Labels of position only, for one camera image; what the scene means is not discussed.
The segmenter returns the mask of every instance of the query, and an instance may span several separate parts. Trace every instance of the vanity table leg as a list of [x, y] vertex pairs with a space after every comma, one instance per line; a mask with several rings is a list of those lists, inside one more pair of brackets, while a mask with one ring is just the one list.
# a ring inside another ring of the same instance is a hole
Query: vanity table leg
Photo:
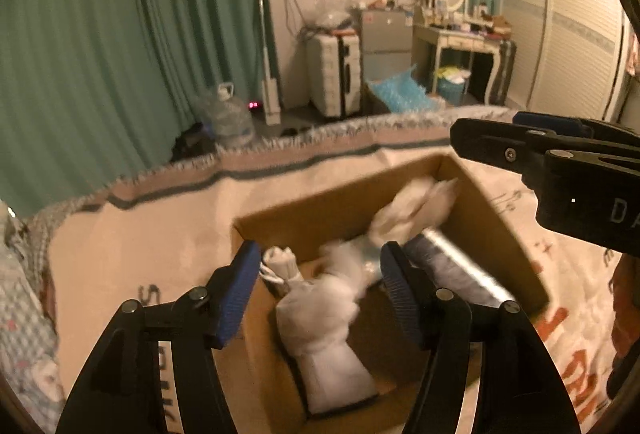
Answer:
[[487, 82], [486, 89], [484, 90], [484, 104], [486, 106], [488, 106], [490, 103], [489, 100], [491, 99], [491, 89], [493, 88], [495, 79], [498, 76], [498, 69], [500, 69], [500, 47], [494, 48], [492, 51], [492, 55], [494, 56], [494, 65], [491, 68], [489, 81]]
[[435, 94], [438, 88], [438, 70], [440, 69], [440, 56], [442, 55], [442, 45], [440, 39], [436, 44], [436, 58], [433, 64], [433, 82], [431, 84], [431, 93]]

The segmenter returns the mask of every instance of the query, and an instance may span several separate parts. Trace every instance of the white suitcase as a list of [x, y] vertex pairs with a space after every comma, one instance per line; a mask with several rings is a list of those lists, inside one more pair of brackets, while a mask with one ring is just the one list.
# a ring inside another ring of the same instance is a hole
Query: white suitcase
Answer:
[[316, 35], [306, 43], [311, 101], [327, 118], [360, 110], [360, 39]]

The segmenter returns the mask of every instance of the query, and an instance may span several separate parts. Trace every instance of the suitcase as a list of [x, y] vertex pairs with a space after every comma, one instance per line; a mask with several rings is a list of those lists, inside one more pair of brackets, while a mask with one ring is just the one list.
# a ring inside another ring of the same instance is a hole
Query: suitcase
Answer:
[[306, 43], [311, 101], [327, 118], [360, 111], [360, 39], [315, 35]]
[[517, 46], [513, 40], [503, 40], [500, 44], [500, 68], [495, 77], [492, 86], [487, 87], [491, 67], [494, 64], [494, 58], [491, 55], [476, 53], [474, 56], [474, 64], [472, 68], [471, 78], [469, 79], [468, 92], [474, 98], [484, 104], [485, 89], [491, 89], [489, 94], [489, 103], [495, 106], [503, 106], [507, 97], [507, 90], [511, 82], [511, 74], [513, 73], [513, 61], [515, 60]]

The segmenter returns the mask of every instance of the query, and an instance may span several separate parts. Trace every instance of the checkered fabric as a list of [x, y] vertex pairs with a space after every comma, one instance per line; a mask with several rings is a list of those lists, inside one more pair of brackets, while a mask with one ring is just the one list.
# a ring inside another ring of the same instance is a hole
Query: checkered fabric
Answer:
[[0, 202], [0, 370], [40, 428], [52, 434], [64, 406], [58, 340], [25, 274], [22, 230]]

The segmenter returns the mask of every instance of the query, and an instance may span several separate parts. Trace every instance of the beige blanket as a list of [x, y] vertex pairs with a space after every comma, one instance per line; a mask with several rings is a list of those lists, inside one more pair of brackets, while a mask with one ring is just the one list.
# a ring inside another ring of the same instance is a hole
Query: beige blanket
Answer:
[[[236, 217], [441, 152], [437, 145], [447, 137], [445, 125], [375, 135], [354, 132], [299, 148], [299, 167], [293, 170], [279, 170], [291, 164], [290, 150], [271, 150], [249, 159], [225, 155], [191, 172], [173, 170], [116, 185], [109, 202], [96, 211], [67, 218], [49, 248], [65, 391], [121, 302], [170, 302], [229, 262]], [[551, 308], [538, 331], [567, 382], [582, 425], [590, 426], [607, 403], [604, 383], [613, 358], [607, 288], [612, 255], [540, 228], [534, 220], [535, 198], [519, 176], [467, 164], [541, 271]], [[468, 432], [476, 391], [467, 393], [460, 432]]]

